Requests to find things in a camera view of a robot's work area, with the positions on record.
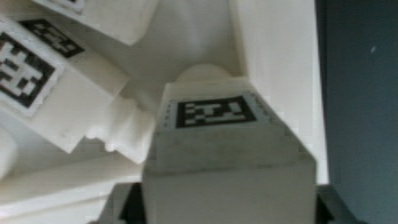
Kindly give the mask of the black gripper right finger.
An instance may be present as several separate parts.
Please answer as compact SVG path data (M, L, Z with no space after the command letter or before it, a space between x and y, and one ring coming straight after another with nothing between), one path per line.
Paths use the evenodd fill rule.
M365 224L354 216L331 185L320 185L317 188L315 224Z

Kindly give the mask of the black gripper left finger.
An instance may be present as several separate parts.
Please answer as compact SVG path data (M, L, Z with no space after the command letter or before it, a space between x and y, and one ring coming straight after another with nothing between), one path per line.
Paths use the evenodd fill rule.
M144 224L143 188L120 183L111 192L100 217L88 224Z

